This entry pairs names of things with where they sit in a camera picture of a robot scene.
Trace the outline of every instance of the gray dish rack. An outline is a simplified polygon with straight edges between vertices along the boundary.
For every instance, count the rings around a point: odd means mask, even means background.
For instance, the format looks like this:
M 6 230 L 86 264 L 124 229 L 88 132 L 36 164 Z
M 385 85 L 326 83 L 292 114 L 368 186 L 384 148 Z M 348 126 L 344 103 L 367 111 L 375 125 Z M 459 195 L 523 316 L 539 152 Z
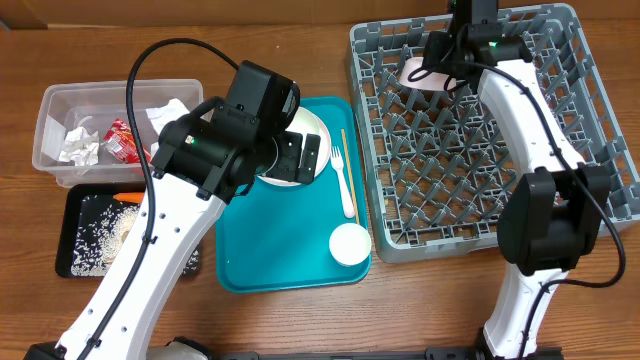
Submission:
M 428 32 L 450 19 L 372 22 L 350 32 L 351 100 L 376 250 L 385 262 L 497 246 L 498 217 L 517 181 L 495 120 L 468 87 L 448 94 L 397 81 L 405 61 L 422 56 Z M 619 230 L 638 221 L 638 172 L 573 8 L 501 9 L 499 19 L 506 34 L 523 35 L 567 139 L 585 162 L 609 169 L 611 220 Z

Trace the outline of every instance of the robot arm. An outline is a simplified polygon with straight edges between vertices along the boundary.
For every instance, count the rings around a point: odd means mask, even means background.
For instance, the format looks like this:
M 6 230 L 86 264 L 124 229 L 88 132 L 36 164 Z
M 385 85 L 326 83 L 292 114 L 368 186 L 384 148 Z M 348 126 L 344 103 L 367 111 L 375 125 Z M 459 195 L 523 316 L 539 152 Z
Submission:
M 531 53 L 519 36 L 502 35 L 497 9 L 497 0 L 451 2 L 449 30 L 430 33 L 422 65 L 405 68 L 399 76 L 410 87 L 421 84 L 418 81 L 429 71 L 465 80 L 494 116 L 518 176 L 498 221 L 498 245 L 508 262 L 506 275 L 476 348 L 461 355 L 471 359 L 516 359 L 525 341 L 523 357 L 536 353 L 537 331 L 556 286 L 536 304 L 540 289 L 549 281 L 565 279 L 579 258 L 591 252 L 600 226 L 595 208 L 572 185 L 571 172 L 586 184 L 600 207 L 610 189 L 604 168 L 585 167 L 582 156 L 565 138 L 540 91 Z M 529 94 L 508 77 L 528 88 Z M 567 164 L 554 153 L 552 139 Z M 555 204 L 557 193 L 567 201 Z M 532 311 L 533 321 L 525 333 Z M 451 357 L 454 354 L 450 349 L 427 349 L 430 360 L 458 359 Z M 558 352 L 536 356 L 561 358 Z
M 299 101 L 293 81 L 245 61 L 226 99 L 209 99 L 167 124 L 152 160 L 151 242 L 144 236 L 147 192 L 122 249 L 82 314 L 55 346 L 34 345 L 25 359 L 210 360 L 206 349 L 186 339 L 149 352 L 147 347 L 190 254 L 238 188 L 246 185 L 239 194 L 245 195 L 259 174 L 303 184 L 314 180 L 319 136 L 308 134 L 302 149 L 303 135 L 285 130 Z M 210 122 L 201 118 L 212 110 Z M 141 246 L 147 246 L 146 253 Z M 137 273 L 109 318 L 108 309 L 134 268 Z M 103 319 L 108 322 L 100 333 L 96 329 Z
M 145 359 L 155 323 L 200 239 L 218 220 L 226 204 L 217 197 L 196 197 L 197 187 L 174 175 L 153 179 L 156 222 L 152 244 L 127 295 L 100 336 L 88 359 Z M 102 320 L 133 266 L 142 244 L 148 197 L 109 272 L 78 319 L 67 330 L 58 348 L 65 359 L 77 359 L 86 340 Z

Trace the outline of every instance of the crumpled paper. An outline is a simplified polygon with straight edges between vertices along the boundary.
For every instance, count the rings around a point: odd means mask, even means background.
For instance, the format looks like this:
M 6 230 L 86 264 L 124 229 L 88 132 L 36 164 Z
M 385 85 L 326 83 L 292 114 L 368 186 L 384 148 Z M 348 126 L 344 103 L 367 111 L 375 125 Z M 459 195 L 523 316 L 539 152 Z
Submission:
M 80 126 L 67 133 L 58 161 L 73 161 L 75 166 L 95 165 L 98 163 L 98 132 L 92 135 Z
M 167 123 L 178 120 L 180 116 L 188 113 L 187 107 L 178 99 L 169 100 L 169 103 L 163 107 L 147 109 L 147 117 L 158 135 Z

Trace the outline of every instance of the black tray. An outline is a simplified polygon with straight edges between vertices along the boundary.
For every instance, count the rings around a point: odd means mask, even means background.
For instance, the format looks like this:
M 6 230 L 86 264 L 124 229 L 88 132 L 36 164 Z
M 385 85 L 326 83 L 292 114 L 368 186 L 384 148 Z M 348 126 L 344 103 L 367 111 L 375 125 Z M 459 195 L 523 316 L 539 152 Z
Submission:
M 58 254 L 56 256 L 56 273 L 64 278 L 86 278 L 100 276 L 79 276 L 71 272 L 74 262 L 74 250 L 76 248 L 77 235 L 81 221 L 87 219 L 97 219 L 109 205 L 114 211 L 122 210 L 126 207 L 137 206 L 123 204 L 113 200 L 113 195 L 124 192 L 143 192 L 144 183 L 121 183 L 121 184 L 80 184 L 76 185 L 67 194 L 67 203 L 62 220 L 62 230 L 60 232 L 60 243 L 58 244 Z M 85 237 L 87 244 L 96 243 L 97 239 L 92 236 Z M 182 271 L 182 276 L 194 275 L 200 269 L 200 254 L 202 254 L 202 244 L 198 244 L 194 250 L 188 265 Z

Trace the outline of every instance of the white cup lid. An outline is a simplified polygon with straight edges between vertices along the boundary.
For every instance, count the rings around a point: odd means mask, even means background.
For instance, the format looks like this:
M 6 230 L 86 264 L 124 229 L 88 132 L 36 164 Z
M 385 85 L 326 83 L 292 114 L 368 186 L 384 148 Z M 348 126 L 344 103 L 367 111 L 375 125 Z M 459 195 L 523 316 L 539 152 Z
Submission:
M 340 265 L 358 265 L 371 253 L 369 232 L 358 224 L 342 224 L 331 233 L 329 251 Z

